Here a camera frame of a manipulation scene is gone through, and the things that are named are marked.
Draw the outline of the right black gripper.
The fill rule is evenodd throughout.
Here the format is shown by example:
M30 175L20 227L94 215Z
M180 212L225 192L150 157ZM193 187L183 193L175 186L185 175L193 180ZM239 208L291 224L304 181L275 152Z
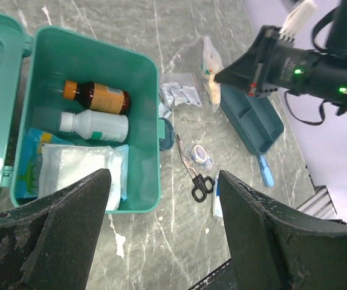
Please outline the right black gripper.
M250 48L218 72L215 81L229 85L249 97L264 98L279 88L293 89L295 70L308 71L313 50L294 47L294 38L281 36L280 28L264 25Z

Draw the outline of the cotton ball bag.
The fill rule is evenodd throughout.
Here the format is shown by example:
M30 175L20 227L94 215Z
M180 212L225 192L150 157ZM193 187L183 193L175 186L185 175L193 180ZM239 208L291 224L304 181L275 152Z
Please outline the cotton ball bag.
M201 73L205 79L204 87L208 93L213 112L219 109L221 102L221 85L215 81L215 76L223 68L221 56L212 44L210 37L204 36Z

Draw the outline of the white medicine bottle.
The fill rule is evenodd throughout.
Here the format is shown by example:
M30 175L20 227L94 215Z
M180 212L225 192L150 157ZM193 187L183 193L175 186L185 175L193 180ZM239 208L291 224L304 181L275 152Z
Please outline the white medicine bottle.
M59 131L76 133L84 140L122 143L128 136L129 121L125 115L92 111L90 109L79 114L61 112Z

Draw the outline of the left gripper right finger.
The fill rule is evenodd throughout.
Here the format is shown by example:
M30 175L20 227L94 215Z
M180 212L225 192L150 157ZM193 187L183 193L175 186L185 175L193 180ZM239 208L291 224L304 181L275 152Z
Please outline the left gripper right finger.
M347 225L297 211L219 173L239 289L347 289Z

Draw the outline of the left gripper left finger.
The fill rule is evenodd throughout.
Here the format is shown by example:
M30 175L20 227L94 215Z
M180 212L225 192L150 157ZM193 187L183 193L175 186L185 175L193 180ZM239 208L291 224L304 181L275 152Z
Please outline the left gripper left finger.
M0 213L0 289L85 289L111 173Z

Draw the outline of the blue swab packet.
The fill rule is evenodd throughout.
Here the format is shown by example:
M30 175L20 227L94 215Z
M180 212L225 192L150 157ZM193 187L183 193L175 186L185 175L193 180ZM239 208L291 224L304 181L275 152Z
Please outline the blue swab packet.
M42 167L42 146L44 144L73 145L60 138L39 129L28 130L23 141L23 152L18 169L15 199L18 202L38 198L39 175ZM128 198L128 159L129 146L122 145L114 148L123 158L122 162L122 192L120 202Z

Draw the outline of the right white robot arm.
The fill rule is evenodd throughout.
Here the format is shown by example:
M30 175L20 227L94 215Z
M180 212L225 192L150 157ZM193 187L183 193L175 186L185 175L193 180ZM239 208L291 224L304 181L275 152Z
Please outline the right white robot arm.
M311 30L312 50L294 47L314 8L303 1L282 27L264 25L240 58L215 75L215 82L230 85L249 97L264 98L279 88L285 96L309 94L347 112L347 1L328 12Z

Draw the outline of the white gauze pad packet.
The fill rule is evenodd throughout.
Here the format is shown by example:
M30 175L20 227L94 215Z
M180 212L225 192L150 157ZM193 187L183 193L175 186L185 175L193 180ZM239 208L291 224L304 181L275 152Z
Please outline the white gauze pad packet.
M122 192L122 162L122 156L110 146L44 144L38 197L51 195L99 169L108 169L111 186L106 210L117 210Z

